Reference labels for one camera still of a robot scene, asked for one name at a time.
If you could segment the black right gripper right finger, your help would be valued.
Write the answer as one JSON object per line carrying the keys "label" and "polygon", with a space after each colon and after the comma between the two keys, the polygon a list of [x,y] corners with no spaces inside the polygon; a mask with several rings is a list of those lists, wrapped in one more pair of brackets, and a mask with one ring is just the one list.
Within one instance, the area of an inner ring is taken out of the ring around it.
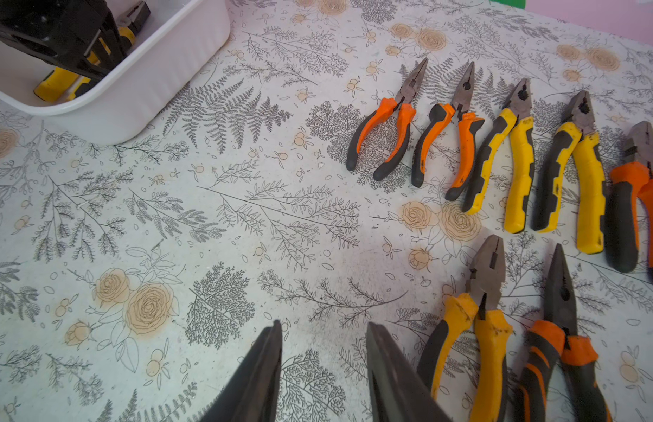
{"label": "black right gripper right finger", "polygon": [[368,323],[366,348],[373,420],[449,420],[383,325]]}

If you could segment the orange handled pliers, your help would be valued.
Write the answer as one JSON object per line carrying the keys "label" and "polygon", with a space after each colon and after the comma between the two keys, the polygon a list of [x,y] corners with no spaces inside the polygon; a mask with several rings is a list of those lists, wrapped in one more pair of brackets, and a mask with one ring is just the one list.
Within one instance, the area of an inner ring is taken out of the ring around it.
{"label": "orange handled pliers", "polygon": [[620,273],[633,271],[639,260],[637,205],[642,202],[649,219],[648,274],[653,282],[653,126],[641,121],[623,145],[623,163],[609,178],[606,205],[605,252],[608,264]]}

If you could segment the dark orange striped pliers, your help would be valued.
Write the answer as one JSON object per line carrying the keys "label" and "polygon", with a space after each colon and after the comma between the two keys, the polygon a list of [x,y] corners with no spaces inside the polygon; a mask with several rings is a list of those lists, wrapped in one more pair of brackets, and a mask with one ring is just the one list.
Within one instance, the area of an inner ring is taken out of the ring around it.
{"label": "dark orange striped pliers", "polygon": [[514,419],[546,420],[549,382],[561,362],[578,420],[611,421],[595,374],[599,355],[591,339],[579,334],[574,284],[561,244],[555,247],[545,281],[543,311],[528,331],[528,359],[514,389]]}

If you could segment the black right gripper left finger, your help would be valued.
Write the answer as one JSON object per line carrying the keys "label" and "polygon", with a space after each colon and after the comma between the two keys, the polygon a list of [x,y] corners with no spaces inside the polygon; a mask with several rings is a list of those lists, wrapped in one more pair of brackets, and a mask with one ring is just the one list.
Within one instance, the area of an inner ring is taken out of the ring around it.
{"label": "black right gripper left finger", "polygon": [[282,326],[264,328],[202,421],[273,422],[282,370]]}

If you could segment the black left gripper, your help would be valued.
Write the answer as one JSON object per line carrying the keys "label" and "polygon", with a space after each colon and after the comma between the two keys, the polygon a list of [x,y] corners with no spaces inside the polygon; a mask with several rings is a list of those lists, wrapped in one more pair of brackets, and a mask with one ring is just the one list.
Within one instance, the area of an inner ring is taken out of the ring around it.
{"label": "black left gripper", "polygon": [[0,41],[95,81],[129,53],[105,1],[0,1]]}

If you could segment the white plastic storage box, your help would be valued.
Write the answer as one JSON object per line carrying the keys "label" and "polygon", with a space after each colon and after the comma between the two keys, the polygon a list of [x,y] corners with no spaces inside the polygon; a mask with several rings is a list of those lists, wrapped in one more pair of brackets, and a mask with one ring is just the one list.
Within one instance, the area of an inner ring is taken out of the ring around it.
{"label": "white plastic storage box", "polygon": [[231,32],[224,1],[150,1],[152,12],[118,67],[81,98],[50,105],[33,90],[52,70],[0,41],[0,100],[88,142],[126,142],[221,49]]}

